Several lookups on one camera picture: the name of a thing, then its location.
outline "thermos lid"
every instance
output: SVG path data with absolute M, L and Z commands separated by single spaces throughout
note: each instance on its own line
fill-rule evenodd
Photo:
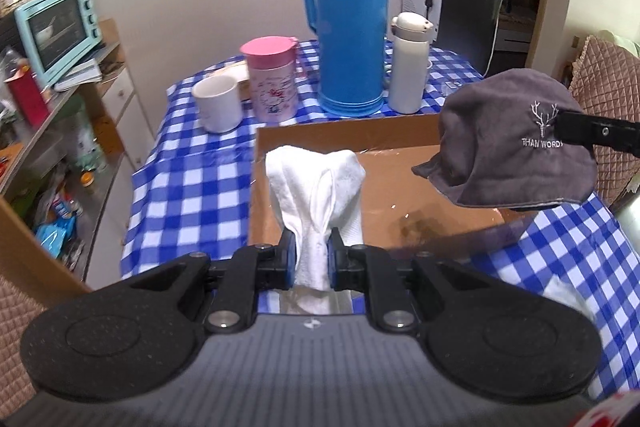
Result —
M 432 29 L 433 24 L 419 13 L 402 12 L 391 21 L 393 35 L 405 41 L 426 42 Z
M 253 39 L 240 46 L 249 68 L 274 70 L 296 60 L 298 40 L 295 37 L 269 36 Z

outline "metal screw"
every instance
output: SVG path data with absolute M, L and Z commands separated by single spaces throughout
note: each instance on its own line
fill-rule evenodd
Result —
M 392 312 L 386 312 L 382 319 L 388 326 L 392 328 L 406 328 L 414 323 L 414 315 L 404 310 L 393 310 Z
M 213 312 L 207 317 L 209 324 L 217 328 L 230 328 L 240 321 L 240 315 L 230 310 L 220 310 Z

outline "blue package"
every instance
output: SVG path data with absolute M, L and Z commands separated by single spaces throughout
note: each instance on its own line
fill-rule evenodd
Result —
M 36 232 L 36 239 L 56 259 L 60 255 L 65 237 L 65 229 L 61 229 L 56 225 L 40 225 Z
M 53 222 L 53 224 L 65 231 L 65 238 L 71 237 L 74 235 L 74 230 L 76 229 L 76 216 L 73 215 L 67 219 L 59 217 Z

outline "white water bottle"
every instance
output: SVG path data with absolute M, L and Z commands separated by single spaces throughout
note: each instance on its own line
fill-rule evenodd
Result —
M 431 24 L 422 15 L 402 12 L 391 21 L 394 52 L 388 104 L 402 114 L 413 114 L 422 105 L 429 68 Z

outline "light blue toaster oven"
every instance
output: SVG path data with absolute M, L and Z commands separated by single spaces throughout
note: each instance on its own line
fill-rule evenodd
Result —
M 55 83 L 102 41 L 93 0 L 31 0 L 14 17 L 40 87 Z

